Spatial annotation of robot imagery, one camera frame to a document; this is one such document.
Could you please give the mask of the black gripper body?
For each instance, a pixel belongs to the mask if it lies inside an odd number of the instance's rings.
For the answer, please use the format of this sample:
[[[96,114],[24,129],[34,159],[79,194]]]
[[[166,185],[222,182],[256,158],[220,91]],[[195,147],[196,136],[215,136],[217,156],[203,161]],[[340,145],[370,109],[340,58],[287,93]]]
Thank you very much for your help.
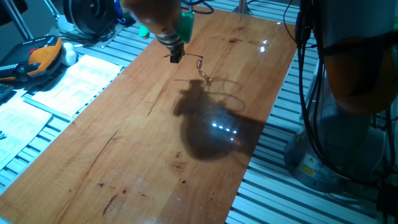
[[[184,42],[181,39],[162,40],[160,43],[170,51],[169,56],[176,55],[182,57],[185,55]]]

